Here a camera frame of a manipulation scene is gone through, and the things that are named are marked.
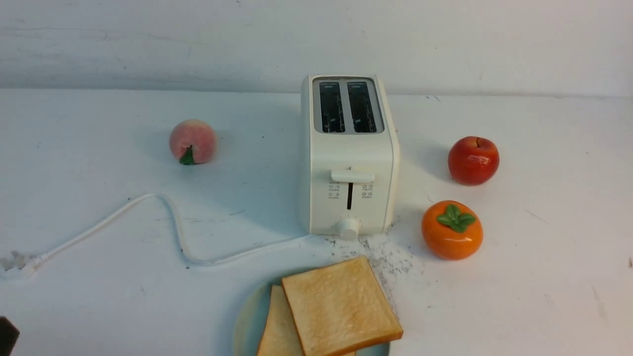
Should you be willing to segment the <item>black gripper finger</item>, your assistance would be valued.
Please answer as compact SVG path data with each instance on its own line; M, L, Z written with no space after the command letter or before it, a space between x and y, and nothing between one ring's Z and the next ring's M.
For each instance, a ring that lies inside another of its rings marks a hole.
M0 317L0 356L10 356L20 331L7 317Z

